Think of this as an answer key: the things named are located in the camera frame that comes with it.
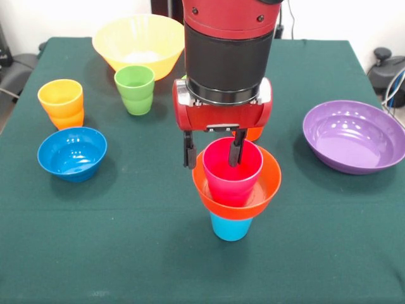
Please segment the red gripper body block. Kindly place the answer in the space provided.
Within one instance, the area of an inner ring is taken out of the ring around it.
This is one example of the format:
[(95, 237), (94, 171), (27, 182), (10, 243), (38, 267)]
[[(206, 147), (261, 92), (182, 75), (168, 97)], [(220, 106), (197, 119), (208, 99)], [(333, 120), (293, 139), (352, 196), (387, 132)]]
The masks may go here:
[(177, 79), (172, 87), (177, 125), (183, 131), (236, 130), (263, 127), (273, 108), (271, 82), (262, 79), (257, 97), (246, 104), (212, 105), (191, 95), (185, 79)]

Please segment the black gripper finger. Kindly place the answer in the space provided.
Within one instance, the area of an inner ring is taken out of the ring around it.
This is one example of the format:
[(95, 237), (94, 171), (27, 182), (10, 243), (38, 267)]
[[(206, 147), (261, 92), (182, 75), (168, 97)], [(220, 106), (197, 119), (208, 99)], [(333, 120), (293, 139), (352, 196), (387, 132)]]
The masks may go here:
[(195, 168), (196, 147), (193, 142), (192, 131), (184, 131), (184, 167)]
[(241, 163), (244, 141), (247, 136), (247, 129), (235, 131), (234, 139), (230, 145), (228, 163), (231, 167), (236, 167)]

